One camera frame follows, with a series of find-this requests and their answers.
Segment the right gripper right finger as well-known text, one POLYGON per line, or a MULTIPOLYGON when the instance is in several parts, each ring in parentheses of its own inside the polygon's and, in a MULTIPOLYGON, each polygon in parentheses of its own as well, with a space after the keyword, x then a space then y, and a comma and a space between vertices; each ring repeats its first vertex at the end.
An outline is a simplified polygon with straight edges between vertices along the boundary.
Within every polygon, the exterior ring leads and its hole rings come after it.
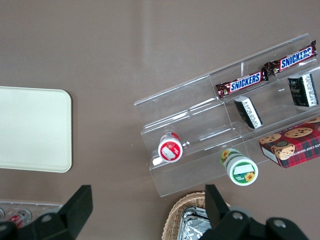
POLYGON ((259 240, 252 232, 252 220, 245 213, 231 211, 214 184, 205 186, 205 211, 211 225, 203 240, 259 240))

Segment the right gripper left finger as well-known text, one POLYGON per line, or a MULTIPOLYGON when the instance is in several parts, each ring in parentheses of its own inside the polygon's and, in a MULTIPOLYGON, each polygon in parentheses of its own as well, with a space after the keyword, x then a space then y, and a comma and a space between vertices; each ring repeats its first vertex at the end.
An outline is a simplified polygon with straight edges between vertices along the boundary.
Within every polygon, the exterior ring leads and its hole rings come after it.
POLYGON ((93 211, 92 186, 82 185, 58 212, 41 215, 17 231, 19 240, 75 240, 93 211))

